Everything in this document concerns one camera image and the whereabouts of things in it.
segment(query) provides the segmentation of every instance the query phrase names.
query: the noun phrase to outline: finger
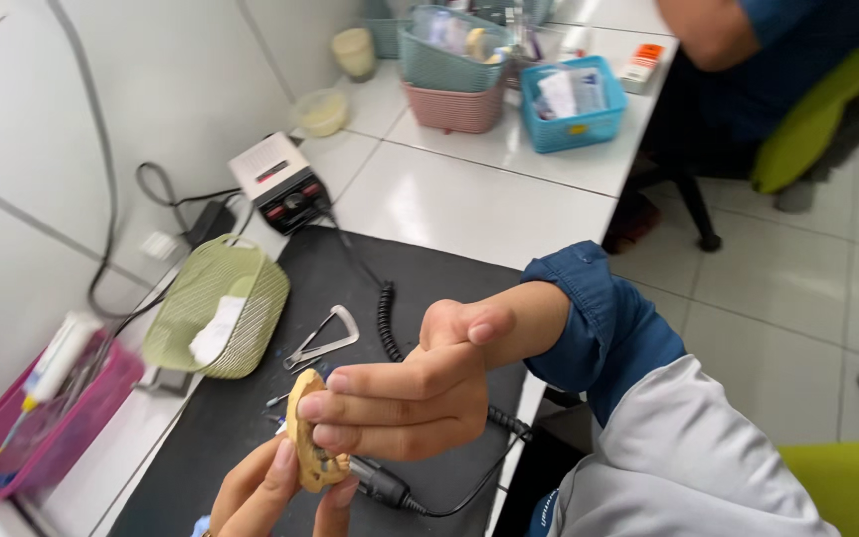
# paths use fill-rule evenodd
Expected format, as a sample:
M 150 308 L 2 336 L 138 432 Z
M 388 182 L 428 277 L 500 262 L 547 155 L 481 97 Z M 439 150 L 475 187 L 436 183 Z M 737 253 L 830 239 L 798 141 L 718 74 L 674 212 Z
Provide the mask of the finger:
M 280 518 L 300 484 L 297 452 L 290 439 L 284 439 L 270 469 L 257 489 L 221 530 L 219 537 L 264 537 Z
M 412 425 L 441 418 L 457 417 L 466 411 L 479 389 L 465 381 L 446 392 L 421 401 L 376 397 L 345 396 L 329 390 L 301 397 L 297 416 L 314 423 L 336 425 Z
M 444 418 L 416 425 L 364 426 L 317 425 L 313 441 L 336 453 L 391 460 L 418 460 L 439 455 L 453 446 L 475 440 L 486 426 L 485 408 L 468 419 Z
M 485 345 L 507 336 L 514 327 L 515 314 L 506 306 L 441 300 L 423 317 L 420 346 L 432 350 L 464 341 Z
M 360 480 L 347 478 L 328 490 L 317 507 L 313 537 L 346 537 L 350 528 L 350 501 Z
M 270 468 L 280 442 L 287 438 L 286 431 L 260 445 L 227 473 L 221 483 L 221 492 L 211 508 L 211 531 L 221 532 L 227 519 L 245 504 L 263 481 Z
M 435 397 L 463 378 L 485 371 L 482 353 L 460 343 L 423 353 L 402 363 L 359 364 L 330 373 L 330 391 L 361 397 L 423 400 Z

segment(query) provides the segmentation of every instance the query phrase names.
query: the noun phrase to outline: desk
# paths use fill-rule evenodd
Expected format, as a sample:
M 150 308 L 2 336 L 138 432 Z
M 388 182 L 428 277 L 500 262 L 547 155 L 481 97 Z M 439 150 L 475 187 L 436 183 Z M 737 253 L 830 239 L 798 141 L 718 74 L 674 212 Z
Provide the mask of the desk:
M 419 127 L 408 110 L 395 62 L 382 61 L 373 80 L 339 84 L 350 92 L 352 119 L 347 128 L 301 147 L 336 200 L 342 225 L 515 269 L 577 241 L 600 241 L 678 43 L 670 35 L 580 26 L 595 23 L 593 12 L 605 13 L 614 9 L 609 5 L 626 0 L 585 2 L 580 13 L 589 15 L 584 20 L 562 20 L 564 24 L 540 31 L 547 56 L 564 57 L 581 48 L 605 56 L 617 71 L 638 44 L 665 47 L 664 64 L 648 94 L 629 95 L 615 140 L 539 155 L 519 122 L 515 91 L 507 92 L 505 114 L 487 134 L 445 135 Z M 638 20 L 659 17 L 654 0 L 629 3 L 638 4 L 633 13 Z M 286 243 L 257 218 L 245 236 L 273 258 Z M 126 347 L 140 347 L 152 318 L 146 315 L 125 331 Z M 527 377 L 517 410 L 520 419 L 531 422 L 544 387 Z M 183 404 L 175 398 L 132 394 L 65 480 L 36 499 L 45 517 L 70 537 L 104 537 Z M 503 486 L 512 480 L 521 449 L 516 446 L 506 459 L 499 479 Z M 497 491 L 491 521 L 504 500 L 505 493 Z

